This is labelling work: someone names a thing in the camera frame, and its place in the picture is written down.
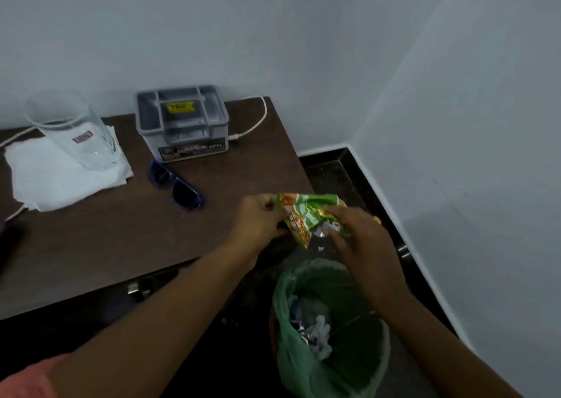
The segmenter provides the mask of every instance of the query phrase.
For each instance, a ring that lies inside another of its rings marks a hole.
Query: pink sleeve
[[[46,374],[64,357],[66,354],[43,360],[6,377],[0,382],[0,398],[57,398]]]

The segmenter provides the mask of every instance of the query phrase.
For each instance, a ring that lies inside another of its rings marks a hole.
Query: sunglasses lens
[[[178,205],[184,208],[190,208],[197,200],[197,193],[185,184],[176,182],[173,185],[172,198]]]
[[[168,185],[169,182],[169,172],[162,168],[157,163],[152,163],[150,165],[150,171],[148,172],[148,179],[153,186],[157,188],[163,188]]]

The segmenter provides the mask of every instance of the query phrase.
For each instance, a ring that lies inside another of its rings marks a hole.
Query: floor
[[[337,194],[349,206],[359,206],[377,215],[399,250],[400,261],[412,292],[452,329],[430,288],[424,281],[382,205],[347,150],[301,158],[302,165],[319,194]],[[309,250],[298,248],[290,238],[272,243],[256,269],[244,278],[220,314],[185,360],[164,396],[190,393],[245,396],[291,396],[282,386],[270,349],[268,319],[271,297],[281,273],[306,258],[337,258],[326,239],[313,238]],[[46,308],[0,322],[0,378],[28,364],[63,352],[72,352],[90,337],[134,308],[172,279],[183,267],[146,276],[133,286],[117,285],[78,296]],[[399,338],[391,335],[392,353],[378,397],[434,397],[430,382]]]

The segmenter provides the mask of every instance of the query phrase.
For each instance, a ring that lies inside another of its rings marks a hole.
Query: drinking glass
[[[106,171],[117,165],[120,147],[79,92],[39,92],[27,100],[24,114],[84,168]]]

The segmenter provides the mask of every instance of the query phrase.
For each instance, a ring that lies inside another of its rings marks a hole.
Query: snack wrapper
[[[323,231],[326,228],[344,232],[340,221],[324,210],[325,206],[347,206],[335,194],[280,193],[277,196],[277,205],[290,211],[284,222],[290,228],[298,244],[305,249],[318,226],[321,230],[318,234],[320,237],[325,236]]]

